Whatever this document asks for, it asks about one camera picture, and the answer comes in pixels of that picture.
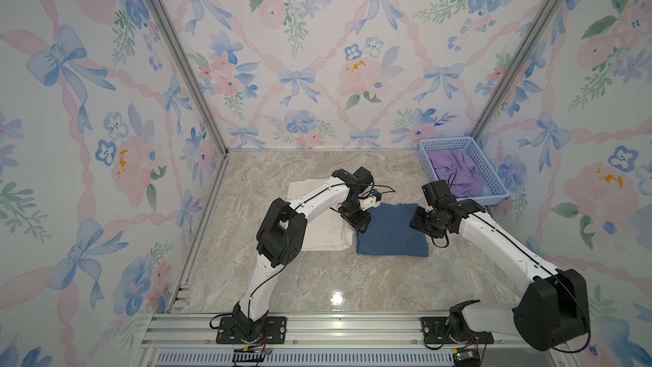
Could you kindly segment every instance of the vent grille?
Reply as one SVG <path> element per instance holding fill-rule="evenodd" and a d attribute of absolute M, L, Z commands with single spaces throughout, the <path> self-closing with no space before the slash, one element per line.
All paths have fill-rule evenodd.
<path fill-rule="evenodd" d="M 260 366 L 452 366 L 452 350 L 442 349 L 272 349 Z M 258 354 L 231 349 L 161 349 L 155 366 L 255 366 Z"/>

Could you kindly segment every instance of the black cable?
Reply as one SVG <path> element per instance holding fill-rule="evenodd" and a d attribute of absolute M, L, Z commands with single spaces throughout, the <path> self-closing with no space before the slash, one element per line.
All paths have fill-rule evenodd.
<path fill-rule="evenodd" d="M 466 212 L 467 212 L 467 214 L 471 214 L 471 215 L 473 215 L 473 216 L 476 217 L 478 220 L 482 221 L 483 223 L 485 223 L 486 225 L 488 225 L 489 227 L 491 227 L 494 231 L 496 231 L 496 232 L 498 232 L 499 234 L 501 234 L 503 237 L 505 237 L 505 239 L 507 239 L 508 241 L 510 241 L 510 242 L 512 243 L 513 246 L 515 246 L 515 247 L 516 247 L 519 251 L 521 251 L 521 252 L 522 252 L 522 253 L 523 253 L 527 258 L 529 258 L 530 261 L 534 262 L 534 263 L 537 264 L 537 266 L 539 266 L 542 270 L 546 271 L 546 272 L 547 272 L 547 273 L 548 273 L 552 278 L 555 279 L 555 281 L 557 281 L 557 282 L 559 283 L 559 285 L 561 285 L 562 288 L 564 288 L 564 289 L 566 290 L 566 292 L 567 292 L 567 293 L 571 296 L 571 298 L 573 299 L 573 302 L 575 302 L 575 305 L 577 305 L 578 309 L 579 309 L 580 312 L 582 313 L 582 316 L 584 317 L 584 319 L 582 320 L 582 323 L 584 324 L 584 327 L 586 328 L 586 332 L 587 332 L 587 338 L 586 338 L 586 342 L 584 343 L 584 346 L 582 346 L 579 350 L 562 350 L 562 349 L 557 349 L 557 348 L 555 348 L 555 347 L 552 347 L 552 349 L 558 351 L 559 353 L 575 354 L 575 353 L 580 353 L 581 351 L 583 351 L 584 349 L 586 349 L 587 347 L 589 347 L 589 343 L 591 342 L 591 324 L 587 322 L 587 321 L 589 320 L 589 318 L 588 318 L 588 316 L 584 313 L 584 310 L 582 309 L 582 306 L 580 306 L 580 304 L 578 303 L 577 299 L 575 298 L 575 295 L 573 295 L 573 294 L 570 292 L 570 290 L 566 287 L 566 285 L 564 285 L 564 283 L 563 283 L 562 281 L 559 280 L 559 278 L 557 277 L 557 275 L 551 273 L 551 272 L 550 272 L 550 271 L 549 271 L 545 266 L 541 265 L 538 261 L 536 261 L 533 257 L 531 257 L 527 252 L 525 252 L 523 249 L 521 249 L 521 248 L 518 246 L 518 244 L 517 244 L 516 242 L 512 241 L 512 239 L 510 239 L 507 235 L 505 235 L 504 233 L 502 233 L 499 229 L 497 229 L 497 228 L 494 227 L 493 225 L 489 224 L 487 221 L 485 221 L 485 219 L 483 219 L 483 218 L 480 217 L 480 216 L 477 216 L 475 213 L 468 212 L 468 211 L 466 211 Z"/>
<path fill-rule="evenodd" d="M 448 234 L 446 232 L 444 232 L 444 238 L 446 239 L 446 245 L 441 247 L 441 246 L 436 245 L 435 244 L 435 238 L 432 235 L 430 236 L 430 239 L 432 240 L 432 245 L 434 245 L 437 248 L 446 248 L 449 245 L 450 241 L 448 240 Z"/>
<path fill-rule="evenodd" d="M 426 348 L 428 348 L 430 350 L 439 350 L 442 347 L 444 347 L 444 345 L 446 344 L 446 339 L 448 338 L 450 333 L 451 333 L 451 325 L 449 323 L 448 329 L 446 329 L 446 334 L 444 335 L 444 340 L 441 342 L 441 345 L 439 345 L 439 347 L 430 347 L 430 346 L 428 346 L 426 344 L 426 335 L 424 334 L 423 335 L 423 346 L 426 346 Z"/>
<path fill-rule="evenodd" d="M 487 352 L 487 342 L 489 341 L 489 337 L 487 337 L 486 339 L 487 340 L 485 340 L 485 348 L 483 349 L 482 357 L 480 357 L 480 364 L 478 364 L 478 367 L 482 366 L 483 365 L 483 360 L 485 360 L 485 353 Z"/>
<path fill-rule="evenodd" d="M 218 315 L 215 315 L 215 316 L 213 316 L 213 318 L 211 319 L 211 321 L 208 322 L 208 326 L 209 326 L 211 329 L 217 329 L 217 328 L 219 328 L 219 326 L 213 326 L 213 321 L 216 320 L 218 317 L 224 317 L 224 316 L 230 316 L 230 315 L 231 315 L 231 314 L 218 314 Z"/>

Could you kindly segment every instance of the robotic arm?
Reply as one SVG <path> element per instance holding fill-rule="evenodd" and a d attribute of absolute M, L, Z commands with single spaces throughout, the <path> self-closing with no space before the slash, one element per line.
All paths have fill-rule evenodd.
<path fill-rule="evenodd" d="M 418 207 L 410 226 L 435 238 L 457 232 L 482 249 L 517 286 L 518 304 L 470 300 L 451 307 L 448 333 L 468 342 L 476 332 L 521 336 L 545 351 L 589 329 L 586 282 L 575 270 L 560 270 L 533 255 L 474 200 L 457 200 L 443 180 L 422 187 L 429 212 Z"/>
<path fill-rule="evenodd" d="M 372 190 L 362 194 L 373 182 L 371 172 L 361 167 L 352 175 L 344 169 L 335 171 L 319 188 L 290 200 L 276 199 L 267 210 L 256 240 L 256 269 L 244 297 L 233 307 L 235 326 L 248 342 L 254 341 L 263 329 L 269 309 L 269 298 L 278 274 L 297 257 L 306 226 L 324 211 L 337 207 L 340 216 L 355 231 L 366 232 L 371 215 L 366 209 L 378 205 L 380 194 Z"/>

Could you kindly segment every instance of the blue plastic basket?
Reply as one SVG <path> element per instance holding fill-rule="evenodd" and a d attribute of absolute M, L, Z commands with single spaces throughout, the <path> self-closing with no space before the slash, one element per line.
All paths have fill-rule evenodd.
<path fill-rule="evenodd" d="M 485 181 L 485 184 L 491 195 L 482 197 L 473 197 L 473 200 L 483 206 L 490 206 L 498 203 L 502 199 L 509 197 L 509 191 L 500 181 L 493 167 L 485 157 L 484 153 L 478 147 L 478 144 L 470 136 L 459 137 L 440 137 L 436 139 L 422 139 L 419 143 L 419 159 L 426 171 L 428 180 L 434 182 L 439 180 L 435 175 L 435 170 L 430 164 L 430 159 L 426 155 L 426 151 L 447 151 L 450 149 L 461 149 L 469 154 L 475 165 L 480 169 L 480 174 Z"/>

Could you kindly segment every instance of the black mounting plate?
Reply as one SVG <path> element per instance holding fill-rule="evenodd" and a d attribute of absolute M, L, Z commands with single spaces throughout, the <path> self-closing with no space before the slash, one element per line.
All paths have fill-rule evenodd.
<path fill-rule="evenodd" d="M 448 317 L 422 317 L 421 318 L 421 330 L 424 334 L 424 342 L 426 344 L 440 345 L 441 340 L 446 336 L 446 321 Z M 478 344 L 483 345 L 493 344 L 493 335 L 491 332 L 477 332 L 475 336 L 478 339 Z M 450 336 L 446 339 L 446 344 L 460 344 L 465 345 L 468 343 L 458 343 L 454 341 Z"/>
<path fill-rule="evenodd" d="M 269 337 L 265 341 L 266 344 L 285 344 L 286 329 L 288 328 L 288 318 L 281 316 L 268 316 L 263 323 L 264 329 L 269 330 Z M 260 338 L 254 340 L 253 343 L 246 342 L 240 329 L 235 326 L 233 316 L 225 316 L 220 320 L 220 326 L 217 330 L 217 344 L 255 344 L 260 341 Z"/>

